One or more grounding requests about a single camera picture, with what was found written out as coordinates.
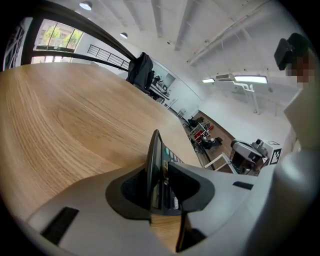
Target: black railing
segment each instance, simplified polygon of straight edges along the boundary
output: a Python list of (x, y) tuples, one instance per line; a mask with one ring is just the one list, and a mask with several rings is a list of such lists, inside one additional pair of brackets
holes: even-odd
[(68, 53), (75, 52), (75, 49), (71, 49), (71, 48), (52, 46), (52, 45), (42, 45), (42, 44), (38, 44), (35, 49), (43, 50), (43, 51), (60, 51), (60, 52), (68, 52)]
[(128, 61), (125, 61), (124, 59), (114, 55), (113, 53), (108, 52), (92, 44), (90, 44), (87, 53), (94, 55), (97, 59), (101, 59), (105, 62), (115, 64), (117, 66), (120, 66), (121, 68), (125, 68), (126, 70), (129, 69)]
[(77, 54), (77, 53), (72, 53), (72, 52), (67, 52), (67, 51), (34, 50), (32, 52), (32, 56), (33, 57), (45, 57), (45, 56), (55, 57), (55, 56), (59, 56), (59, 57), (81, 59), (81, 60), (86, 60), (86, 61), (90, 61), (90, 62), (102, 63), (102, 64), (105, 64), (105, 65), (117, 68), (119, 70), (123, 70), (123, 71), (127, 71), (128, 72), (128, 69), (124, 68), (123, 66), (118, 66), (118, 65), (115, 65), (113, 63), (106, 62), (106, 61), (104, 61), (102, 59), (99, 59), (99, 58), (94, 58), (94, 57), (90, 57), (90, 56), (87, 56), (87, 55), (82, 55), (82, 54)]

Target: wood grain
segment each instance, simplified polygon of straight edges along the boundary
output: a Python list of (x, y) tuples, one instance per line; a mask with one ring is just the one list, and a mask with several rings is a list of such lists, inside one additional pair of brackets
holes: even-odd
[[(0, 73), (0, 98), (1, 196), (22, 219), (80, 179), (145, 162), (155, 129), (200, 167), (178, 118), (103, 67), (9, 69)], [(156, 218), (160, 237), (166, 222)]]

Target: red object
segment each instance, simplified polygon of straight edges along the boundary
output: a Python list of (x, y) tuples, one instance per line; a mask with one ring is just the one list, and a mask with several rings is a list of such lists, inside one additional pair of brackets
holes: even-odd
[(197, 142), (200, 142), (201, 141), (201, 134), (203, 133), (203, 131), (198, 131), (195, 135), (194, 135), (194, 138)]

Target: black rectangle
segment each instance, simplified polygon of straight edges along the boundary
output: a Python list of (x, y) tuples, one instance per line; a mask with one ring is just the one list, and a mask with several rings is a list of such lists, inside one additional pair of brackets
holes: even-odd
[(61, 238), (77, 216), (79, 210), (70, 207), (63, 208), (51, 221), (41, 235), (51, 243), (58, 245)]
[(239, 187), (239, 188), (246, 189), (246, 190), (251, 190), (254, 186), (252, 184), (241, 182), (241, 181), (236, 181), (232, 185)]

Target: wooden table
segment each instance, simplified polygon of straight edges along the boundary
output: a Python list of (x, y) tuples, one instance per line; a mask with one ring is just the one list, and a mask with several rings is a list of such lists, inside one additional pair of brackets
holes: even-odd
[[(24, 65), (0, 73), (0, 189), (25, 220), (72, 183), (146, 161), (151, 136), (200, 167), (179, 119), (103, 67)], [(180, 218), (153, 216), (172, 249)]]

